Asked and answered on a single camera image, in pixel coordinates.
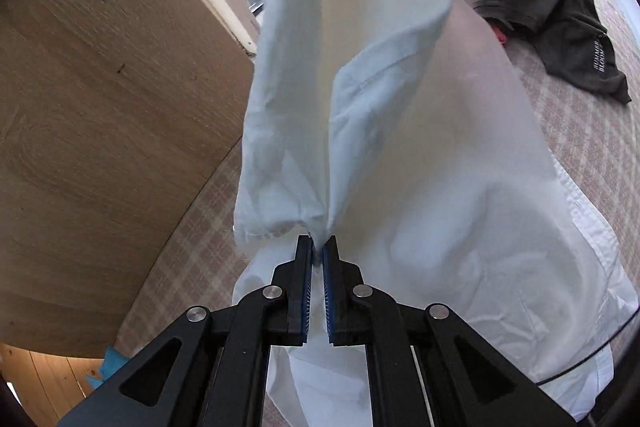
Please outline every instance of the plaid fabric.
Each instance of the plaid fabric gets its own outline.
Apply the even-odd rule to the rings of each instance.
[[[613,40],[618,67],[637,101],[618,102],[551,77],[531,46],[510,41],[507,54],[529,93],[549,147],[581,190],[610,222],[620,240],[622,263],[640,287],[640,54],[613,0],[595,0]],[[246,260],[236,250],[233,209],[241,166],[231,150],[190,206],[158,256],[129,314],[116,347],[133,355],[191,305],[229,306]],[[614,343],[619,358],[629,331]],[[263,424],[286,425],[267,398]]]

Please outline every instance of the black cable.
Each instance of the black cable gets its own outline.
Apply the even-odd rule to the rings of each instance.
[[[545,378],[545,380],[541,380],[539,382],[536,382],[536,385],[545,385],[546,383],[549,383],[550,381],[554,381],[557,378],[560,377],[564,377],[564,375],[566,375],[567,373],[572,372],[576,367],[582,365],[583,363],[587,362],[588,360],[591,360],[593,357],[595,357],[604,347],[607,346],[607,344],[612,343],[613,340],[615,340],[615,338],[622,333],[622,331],[629,325],[629,323],[636,318],[636,315],[638,315],[638,312],[640,312],[640,308],[638,308],[636,311],[633,312],[633,314],[626,320],[626,322],[620,326],[618,328],[618,331],[616,331],[610,338],[608,341],[606,341],[604,344],[602,344],[598,349],[596,349],[595,351],[593,351],[590,355],[587,355],[586,357],[584,357],[582,360],[580,360],[580,362],[578,363],[574,363],[574,365],[572,365],[570,368],[565,369],[562,373],[558,373],[557,375],[555,375],[554,377],[549,377],[549,378]]]

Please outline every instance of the wood plank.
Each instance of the wood plank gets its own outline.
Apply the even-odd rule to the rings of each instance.
[[[74,372],[80,389],[82,389],[82,393],[85,396],[89,396],[94,388],[89,385],[85,377],[93,377],[101,380],[98,370],[102,365],[102,359],[75,359],[69,357],[67,360],[69,361],[71,370]]]
[[[53,410],[62,418],[84,400],[84,394],[66,357],[31,352],[44,392]]]
[[[4,379],[14,385],[26,413],[38,427],[55,427],[59,418],[44,391],[31,353],[25,349],[0,344],[0,355],[4,365]]]
[[[200,0],[0,0],[0,341],[104,353],[252,73]]]

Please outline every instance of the wooden headboard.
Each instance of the wooden headboard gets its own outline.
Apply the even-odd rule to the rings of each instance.
[[[0,0],[0,342],[104,354],[252,74],[200,0]]]

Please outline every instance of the metal screw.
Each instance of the metal screw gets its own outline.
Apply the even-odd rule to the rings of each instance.
[[[366,284],[358,284],[353,287],[353,294],[356,297],[370,297],[373,295],[373,288]]]
[[[268,299],[277,299],[282,295],[282,288],[280,286],[267,286],[262,290],[262,295]]]
[[[429,308],[429,314],[434,319],[446,319],[449,317],[449,308],[447,308],[444,304],[434,304],[431,308]]]
[[[207,311],[201,306],[194,306],[187,310],[187,319],[189,322],[200,322],[207,316]]]

